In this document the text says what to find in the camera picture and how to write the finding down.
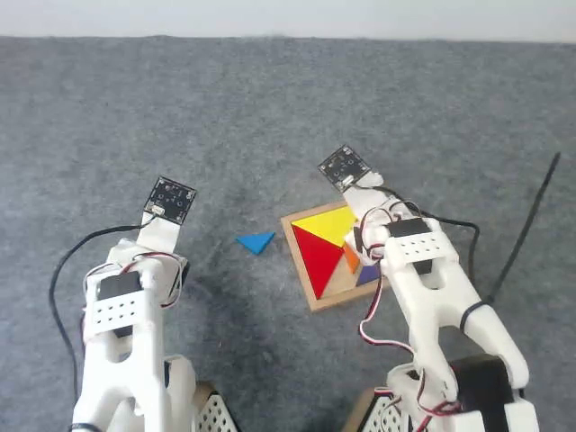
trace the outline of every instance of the wire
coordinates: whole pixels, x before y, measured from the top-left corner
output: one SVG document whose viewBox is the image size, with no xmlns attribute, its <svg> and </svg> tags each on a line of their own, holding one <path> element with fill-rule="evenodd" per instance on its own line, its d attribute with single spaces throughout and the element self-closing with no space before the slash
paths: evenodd
<svg viewBox="0 0 576 432">
<path fill-rule="evenodd" d="M 393 396 L 394 392 L 388 387 L 374 387 L 374 394 L 378 396 Z"/>
<path fill-rule="evenodd" d="M 399 193 L 397 193 L 395 190 L 393 190 L 387 186 L 380 185 L 380 186 L 365 187 L 365 186 L 358 186 L 357 184 L 354 184 L 354 187 L 357 189 L 368 189 L 368 190 L 372 189 L 372 190 L 382 192 L 385 194 L 394 195 L 396 198 L 399 199 L 399 201 L 395 202 L 391 206 L 390 209 L 392 209 L 392 207 L 398 203 L 403 203 L 411 211 L 418 212 L 418 214 L 420 214 L 420 216 L 424 215 L 427 218 L 433 218 L 433 219 L 436 219 L 440 222 L 447 223 L 450 225 L 472 228 L 474 230 L 474 235 L 472 237 L 472 241 L 471 241 L 470 246 L 468 248 L 468 278 L 470 279 L 470 282 L 472 283 L 472 285 L 476 285 L 476 277 L 475 277 L 475 272 L 474 272 L 474 253 L 476 251 L 476 245 L 478 244 L 478 238 L 480 237 L 480 227 L 478 225 L 476 225 L 473 222 L 469 222 L 468 220 L 456 220 L 456 219 L 443 218 L 441 216 L 436 216 L 435 214 L 432 214 L 429 211 L 421 210 L 414 202 L 404 199 Z"/>
<path fill-rule="evenodd" d="M 420 423 L 420 426 L 418 426 L 418 429 L 416 429 L 416 432 L 424 432 L 426 430 L 426 427 L 430 423 L 431 419 L 432 419 L 432 416 L 425 416 L 422 423 Z"/>
<path fill-rule="evenodd" d="M 418 407 L 421 410 L 426 412 L 428 415 L 434 416 L 434 417 L 447 417 L 447 416 L 451 416 L 457 412 L 460 412 L 460 403 L 459 402 L 451 403 L 451 402 L 448 402 L 447 400 L 444 400 L 444 401 L 440 402 L 439 404 L 437 404 L 434 408 L 427 408 L 424 405 L 422 405 L 422 403 L 420 402 L 420 399 L 422 398 L 422 393 L 424 393 L 424 387 L 425 386 L 426 386 L 426 372 L 424 371 L 424 369 L 422 369 L 422 371 L 420 373 L 420 382 L 419 382 L 419 387 L 418 387 L 418 393 L 416 395 L 416 403 L 418 404 Z"/>
<path fill-rule="evenodd" d="M 119 268 L 122 268 L 122 266 L 120 264 L 111 262 L 111 263 L 104 263 L 104 264 L 97 265 L 92 270 L 89 270 L 88 273 L 85 274 L 84 280 L 82 281 L 82 287 L 84 289 L 84 296 L 86 296 L 86 293 L 88 291 L 88 277 L 90 277 L 91 275 L 95 275 L 96 273 L 100 272 L 100 270 L 103 270 L 108 266 L 118 266 Z"/>
<path fill-rule="evenodd" d="M 176 275 L 177 278 L 177 285 L 176 282 L 172 285 L 172 289 L 170 290 L 170 292 L 168 293 L 168 303 L 164 303 L 161 304 L 160 307 L 162 309 L 170 309 L 172 308 L 177 302 L 178 300 L 180 300 L 180 294 L 182 293 L 182 288 L 183 288 L 183 272 L 184 269 L 182 268 L 182 261 L 175 255 L 172 254 L 168 254 L 166 252 L 145 252 L 142 254 L 137 254 L 135 256 L 132 257 L 132 262 L 129 263 L 128 265 L 126 265 L 121 271 L 121 274 L 124 273 L 128 273 L 128 271 L 130 269 L 132 269 L 142 258 L 154 258 L 154 257 L 168 257 L 168 258 L 172 258 L 176 261 L 176 265 L 178 266 L 178 273 Z M 172 297 L 172 293 L 174 292 L 174 287 L 175 285 L 177 286 L 177 292 L 176 292 L 176 297 L 175 299 L 173 299 L 172 301 L 170 300 L 170 298 Z"/>
<path fill-rule="evenodd" d="M 358 325 L 358 333 L 360 334 L 360 337 L 365 342 L 369 343 L 370 345 L 374 345 L 377 347 L 381 347 L 381 346 L 398 347 L 398 348 L 401 348 L 405 351 L 408 351 L 409 353 L 411 353 L 414 356 L 414 354 L 415 354 L 414 349 L 412 349 L 412 347 L 408 344 L 405 344 L 405 343 L 400 342 L 398 340 L 392 340 L 392 339 L 376 339 L 376 338 L 370 337 L 366 334 L 366 332 L 364 330 L 364 325 L 366 323 L 370 322 L 370 320 L 374 317 L 374 314 L 376 313 L 376 309 L 378 309 L 378 304 L 380 303 L 381 297 L 382 297 L 382 276 L 379 275 L 376 293 L 374 294 L 374 297 L 372 298 L 372 303 L 370 304 L 370 308 L 368 309 L 368 313 L 366 313 L 366 316 L 364 317 L 364 319 L 362 321 L 360 321 L 360 324 Z"/>
<path fill-rule="evenodd" d="M 518 253 L 520 252 L 522 245 L 524 245 L 524 241 L 526 240 L 526 238 L 528 236 L 528 232 L 530 231 L 530 228 L 532 227 L 532 224 L 534 222 L 536 214 L 538 213 L 538 209 L 540 207 L 540 203 L 542 202 L 542 199 L 544 198 L 544 194 L 546 192 L 546 189 L 548 188 L 548 185 L 550 184 L 550 181 L 552 180 L 552 176 L 554 175 L 554 171 L 556 170 L 556 167 L 558 166 L 558 162 L 560 162 L 561 155 L 562 155 L 561 152 L 557 152 L 554 155 L 552 162 L 550 163 L 550 166 L 548 167 L 548 171 L 546 172 L 544 180 L 543 180 L 542 184 L 540 184 L 540 188 L 538 189 L 538 192 L 535 195 L 534 201 L 532 202 L 532 206 L 530 207 L 530 211 L 528 212 L 528 215 L 526 217 L 526 221 L 524 222 L 524 226 L 522 227 L 522 230 L 520 231 L 520 234 L 518 235 L 516 243 L 514 244 L 514 247 L 512 248 L 512 251 L 510 252 L 510 255 L 508 257 L 508 260 L 506 261 L 506 264 L 504 265 L 504 267 L 500 271 L 500 274 L 499 274 L 498 278 L 496 279 L 496 282 L 492 286 L 490 293 L 488 295 L 486 295 L 481 301 L 478 301 L 475 304 L 473 304 L 472 306 L 470 306 L 462 314 L 462 318 L 460 319 L 460 330 L 463 333 L 464 333 L 464 328 L 466 326 L 466 321 L 468 320 L 470 315 L 474 311 L 479 309 L 481 306 L 492 305 L 494 303 L 494 301 L 496 300 L 496 296 L 500 292 L 500 289 L 502 288 L 502 285 L 504 284 L 504 280 L 506 279 L 506 276 L 508 276 L 510 268 L 512 268 L 512 266 L 514 265 L 514 262 L 516 261 L 516 258 L 518 257 Z"/>
<path fill-rule="evenodd" d="M 60 275 L 60 271 L 64 264 L 69 260 L 74 253 L 79 250 L 84 244 L 86 244 L 91 239 L 96 237 L 103 236 L 105 234 L 111 234 L 113 232 L 124 232 L 124 231 L 132 231 L 132 230 L 140 230 L 146 227 L 149 223 L 154 220 L 155 216 L 142 224 L 142 225 L 121 225 L 119 227 L 112 227 L 106 229 L 100 229 L 99 231 L 95 231 L 91 234 L 88 234 L 86 237 L 82 238 L 74 247 L 72 247 L 64 256 L 58 261 L 56 267 L 54 268 L 54 272 L 52 273 L 52 277 L 50 279 L 50 285 L 48 289 L 48 304 L 50 307 L 50 311 L 52 312 L 52 317 L 56 322 L 56 327 L 58 328 L 58 332 L 62 336 L 62 340 L 64 341 L 64 345 L 66 346 L 66 350 L 70 355 L 70 359 L 72 361 L 72 372 L 73 372 L 73 390 L 74 390 L 74 403 L 78 400 L 78 364 L 76 360 L 76 354 L 74 352 L 74 347 L 72 346 L 72 342 L 70 341 L 70 337 L 64 328 L 64 324 L 62 324 L 62 319 L 60 318 L 60 314 L 58 312 L 58 306 L 56 305 L 56 284 L 58 282 L 58 278 Z"/>
</svg>

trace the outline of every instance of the metal perforated plate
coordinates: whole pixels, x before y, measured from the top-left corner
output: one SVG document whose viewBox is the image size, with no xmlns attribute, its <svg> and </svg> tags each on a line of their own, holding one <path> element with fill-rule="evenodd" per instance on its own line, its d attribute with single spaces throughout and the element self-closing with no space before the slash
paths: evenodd
<svg viewBox="0 0 576 432">
<path fill-rule="evenodd" d="M 396 407 L 384 409 L 390 400 L 388 396 L 378 398 L 368 420 L 364 423 L 362 432 L 404 432 L 402 416 Z"/>
<path fill-rule="evenodd" d="M 213 394 L 202 408 L 198 418 L 197 432 L 238 432 L 224 399 Z"/>
</svg>

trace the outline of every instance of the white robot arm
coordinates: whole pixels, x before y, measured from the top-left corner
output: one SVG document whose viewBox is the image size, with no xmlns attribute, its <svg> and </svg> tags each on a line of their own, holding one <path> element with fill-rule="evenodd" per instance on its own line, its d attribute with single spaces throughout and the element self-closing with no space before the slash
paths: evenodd
<svg viewBox="0 0 576 432">
<path fill-rule="evenodd" d="M 418 432 L 537 431 L 534 406 L 521 397 L 529 379 L 527 362 L 494 309 L 475 291 L 438 220 L 423 217 L 415 204 L 383 186 L 383 178 L 349 147 L 319 169 L 359 220 L 346 243 L 364 265 L 381 268 L 409 325 L 409 345 L 364 333 L 380 300 L 379 285 L 360 334 L 369 343 L 396 345 L 413 354 L 412 363 L 390 371 L 388 388 L 377 390 L 391 401 L 382 412 L 393 405 L 402 412 L 403 430 Z M 530 223 L 535 214 L 533 208 Z M 438 331 L 445 326 L 460 327 L 486 354 L 448 363 L 438 344 Z"/>
<path fill-rule="evenodd" d="M 69 431 L 194 432 L 226 425 L 236 432 L 221 396 L 209 385 L 196 391 L 190 361 L 164 351 L 163 310 L 178 301 L 188 267 L 173 251 L 194 196 L 194 189 L 160 177 L 139 226 L 92 233 L 58 263 L 50 306 L 71 348 L 54 302 L 61 267 L 89 239 L 139 229 L 136 241 L 120 240 L 106 262 L 85 276 L 83 385 Z"/>
</svg>

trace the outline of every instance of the perforated bracket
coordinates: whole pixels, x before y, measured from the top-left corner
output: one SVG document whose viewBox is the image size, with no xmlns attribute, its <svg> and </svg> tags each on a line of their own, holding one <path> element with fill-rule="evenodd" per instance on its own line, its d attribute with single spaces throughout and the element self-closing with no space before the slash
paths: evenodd
<svg viewBox="0 0 576 432">
<path fill-rule="evenodd" d="M 91 309 L 90 332 L 96 335 L 153 320 L 155 314 L 153 296 L 153 292 L 142 290 L 95 301 Z"/>
<path fill-rule="evenodd" d="M 384 247 L 387 265 L 399 269 L 407 264 L 445 257 L 458 262 L 458 254 L 442 231 L 388 238 Z"/>
</svg>

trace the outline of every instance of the wooden puzzle board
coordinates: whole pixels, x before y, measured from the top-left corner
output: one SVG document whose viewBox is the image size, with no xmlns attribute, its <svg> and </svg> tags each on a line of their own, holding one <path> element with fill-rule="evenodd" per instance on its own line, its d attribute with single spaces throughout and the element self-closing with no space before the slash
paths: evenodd
<svg viewBox="0 0 576 432">
<path fill-rule="evenodd" d="M 296 265 L 296 270 L 300 277 L 301 285 L 311 311 L 320 311 L 376 291 L 377 279 L 356 286 L 360 274 L 368 269 L 362 267 L 362 264 L 360 264 L 357 266 L 357 269 L 352 272 L 346 254 L 344 253 L 344 249 L 342 246 L 339 246 L 344 245 L 343 236 L 342 240 L 338 241 L 340 234 L 342 232 L 348 232 L 354 223 L 353 219 L 350 219 L 353 218 L 353 216 L 345 215 L 347 212 L 347 204 L 345 202 L 333 202 L 307 211 L 299 211 L 281 218 L 284 234 L 286 235 L 286 240 L 288 241 L 288 246 L 290 247 L 292 258 Z M 340 225 L 336 230 L 330 229 L 330 215 L 334 215 L 334 219 Z M 350 226 L 343 226 L 343 223 L 349 223 Z M 304 257 L 302 257 L 302 251 L 299 245 L 299 239 L 302 243 L 302 237 L 297 238 L 297 236 L 302 235 L 302 229 L 311 231 L 308 231 L 308 234 L 306 234 L 308 237 L 310 237 L 310 234 L 312 236 L 316 234 L 320 239 L 332 244 L 332 252 L 328 257 L 328 260 L 332 260 L 333 262 L 336 259 L 333 248 L 341 249 L 339 259 L 329 275 L 328 282 L 321 290 L 321 293 L 318 284 L 316 283 L 318 277 L 312 277 L 312 279 L 316 279 L 314 281 L 316 286 L 312 285 L 311 275 L 309 272 L 311 265 L 310 260 L 305 262 Z M 389 286 L 388 281 L 385 278 L 382 280 L 382 286 Z"/>
</svg>

